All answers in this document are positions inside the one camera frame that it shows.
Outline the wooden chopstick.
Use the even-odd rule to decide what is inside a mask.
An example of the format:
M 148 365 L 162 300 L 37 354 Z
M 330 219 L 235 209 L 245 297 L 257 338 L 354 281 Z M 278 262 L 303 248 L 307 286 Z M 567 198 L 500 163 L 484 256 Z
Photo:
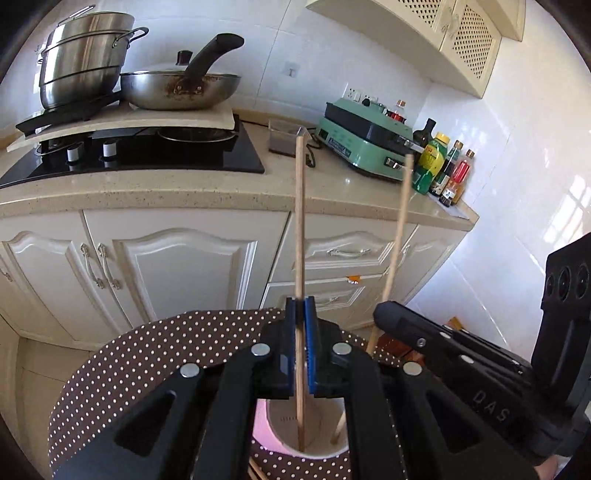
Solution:
M 390 259 L 390 266 L 388 268 L 387 276 L 386 276 L 386 284 L 383 288 L 381 302 L 384 303 L 389 301 L 391 292 L 394 287 L 394 280 L 396 279 L 397 270 L 398 270 L 398 261 L 399 255 L 402 248 L 402 240 L 404 236 L 404 227 L 408 218 L 408 207 L 412 189 L 412 176 L 413 176 L 413 169 L 414 169 L 414 155 L 407 154 L 405 156 L 405 171 L 404 171 L 404 178 L 402 183 L 402 190 L 401 190 L 401 208 L 399 212 L 399 217 L 397 221 L 397 229 L 396 229 L 396 236 L 394 236 L 394 251 L 391 255 Z M 366 352 L 370 355 L 370 357 L 374 356 L 375 349 L 379 339 L 379 328 L 377 325 L 374 324 L 372 328 L 372 332 L 370 332 L 370 339 L 366 346 Z M 341 418 L 339 418 L 339 422 L 335 427 L 334 433 L 331 436 L 331 444 L 335 445 L 338 440 L 339 436 L 341 436 L 342 431 L 345 430 L 346 426 L 346 413 L 342 413 Z
M 294 296 L 295 296 L 295 415 L 297 415 L 297 448 L 305 448 L 305 354 L 304 354 L 304 169 L 305 138 L 297 137 L 295 153 L 295 255 L 294 255 Z

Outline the polka dot tablecloth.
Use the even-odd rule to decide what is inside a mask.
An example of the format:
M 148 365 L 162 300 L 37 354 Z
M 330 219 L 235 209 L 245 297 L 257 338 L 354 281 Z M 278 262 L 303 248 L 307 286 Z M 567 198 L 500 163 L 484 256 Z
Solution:
M 49 421 L 49 463 L 63 467 L 114 420 L 184 363 L 214 368 L 259 341 L 276 308 L 191 311 L 142 325 L 107 343 L 67 381 Z

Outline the red sauce bottle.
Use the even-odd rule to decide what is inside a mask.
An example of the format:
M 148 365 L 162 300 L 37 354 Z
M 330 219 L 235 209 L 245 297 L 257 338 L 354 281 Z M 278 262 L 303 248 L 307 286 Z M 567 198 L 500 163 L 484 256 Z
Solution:
M 439 202 L 445 207 L 455 205 L 461 197 L 474 163 L 474 157 L 475 152 L 473 150 L 468 150 L 467 153 L 458 160 L 452 176 L 439 197 Z

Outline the dark sauce bottle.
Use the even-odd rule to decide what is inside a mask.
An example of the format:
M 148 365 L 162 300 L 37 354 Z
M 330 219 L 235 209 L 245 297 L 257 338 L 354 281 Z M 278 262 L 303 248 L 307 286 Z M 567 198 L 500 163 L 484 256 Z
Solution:
M 432 195 L 439 197 L 443 193 L 443 190 L 445 189 L 454 172 L 456 163 L 460 157 L 460 154 L 462 153 L 463 147 L 464 144 L 460 140 L 455 141 L 453 147 L 446 156 L 442 169 L 434 178 L 430 186 L 429 192 Z

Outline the green oil bottle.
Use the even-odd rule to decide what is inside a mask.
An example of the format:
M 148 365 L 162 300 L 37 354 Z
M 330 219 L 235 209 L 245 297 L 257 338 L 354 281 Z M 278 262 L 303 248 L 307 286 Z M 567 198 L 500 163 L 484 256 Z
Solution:
M 448 154 L 450 138 L 438 132 L 422 152 L 413 173 L 412 186 L 415 191 L 426 195 L 435 177 L 441 171 Z

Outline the lower cabinets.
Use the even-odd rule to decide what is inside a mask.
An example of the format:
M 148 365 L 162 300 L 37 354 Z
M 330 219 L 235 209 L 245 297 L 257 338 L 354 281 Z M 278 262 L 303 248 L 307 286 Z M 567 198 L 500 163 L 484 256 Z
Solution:
M 410 300 L 472 222 L 408 216 L 392 295 Z M 322 317 L 365 328 L 397 223 L 308 215 L 305 291 Z M 1 314 L 22 337 L 92 350 L 184 311 L 280 307 L 294 292 L 294 216 L 212 208 L 1 209 Z

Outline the cabinets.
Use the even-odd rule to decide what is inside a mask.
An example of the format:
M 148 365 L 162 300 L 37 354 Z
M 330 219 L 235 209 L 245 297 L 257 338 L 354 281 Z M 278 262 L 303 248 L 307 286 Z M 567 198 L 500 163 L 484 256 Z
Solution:
M 524 1 L 325 0 L 307 8 L 362 33 L 428 79 L 484 96 L 504 38 L 521 42 Z
M 410 300 L 472 222 L 408 216 L 392 295 Z M 397 223 L 308 215 L 305 291 L 322 317 L 365 328 Z M 212 208 L 1 209 L 1 314 L 22 337 L 92 350 L 184 311 L 280 307 L 294 292 L 294 216 Z

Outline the green electric cooker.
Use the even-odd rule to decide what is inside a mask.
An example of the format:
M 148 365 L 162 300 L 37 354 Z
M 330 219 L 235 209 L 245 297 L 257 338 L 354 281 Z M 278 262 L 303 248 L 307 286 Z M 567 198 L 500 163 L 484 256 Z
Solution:
M 325 104 L 315 129 L 318 141 L 362 174 L 389 181 L 404 177 L 407 154 L 420 153 L 412 129 L 370 101 L 341 98 Z

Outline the clear plastic box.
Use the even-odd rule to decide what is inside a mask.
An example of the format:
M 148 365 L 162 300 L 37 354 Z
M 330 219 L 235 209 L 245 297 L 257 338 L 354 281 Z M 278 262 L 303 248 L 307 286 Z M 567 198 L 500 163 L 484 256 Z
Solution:
M 280 120 L 269 120 L 270 152 L 294 158 L 297 153 L 297 137 L 304 136 L 307 129 L 297 123 Z

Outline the black gas stove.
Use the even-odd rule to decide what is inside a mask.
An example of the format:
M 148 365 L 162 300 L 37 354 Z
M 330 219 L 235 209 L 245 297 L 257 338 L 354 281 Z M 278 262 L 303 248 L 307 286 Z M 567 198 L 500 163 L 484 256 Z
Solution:
M 263 174 L 238 115 L 230 130 L 143 127 L 95 131 L 40 142 L 1 176 L 10 186 L 119 170 L 212 170 Z

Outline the upper cabinets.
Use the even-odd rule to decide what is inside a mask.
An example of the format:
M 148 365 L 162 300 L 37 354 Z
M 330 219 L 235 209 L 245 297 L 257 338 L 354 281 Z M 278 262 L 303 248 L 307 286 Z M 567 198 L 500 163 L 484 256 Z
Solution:
M 504 38 L 521 42 L 524 1 L 325 0 L 307 8 L 362 33 L 428 79 L 484 96 Z

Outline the steel wok with lid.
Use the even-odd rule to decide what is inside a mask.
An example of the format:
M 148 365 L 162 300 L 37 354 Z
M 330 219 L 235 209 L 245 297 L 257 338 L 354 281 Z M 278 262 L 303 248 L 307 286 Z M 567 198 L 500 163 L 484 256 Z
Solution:
M 221 33 L 197 54 L 177 52 L 173 68 L 122 73 L 121 98 L 144 110 L 184 111 L 209 109 L 228 100 L 242 78 L 209 69 L 222 56 L 245 45 L 242 36 Z

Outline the steel steamer pot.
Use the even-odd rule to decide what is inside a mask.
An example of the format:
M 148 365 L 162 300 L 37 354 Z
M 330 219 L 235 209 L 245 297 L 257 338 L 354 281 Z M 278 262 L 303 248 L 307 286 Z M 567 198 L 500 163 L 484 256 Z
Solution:
M 130 44 L 149 33 L 132 15 L 87 5 L 58 22 L 38 54 L 44 109 L 111 93 Z

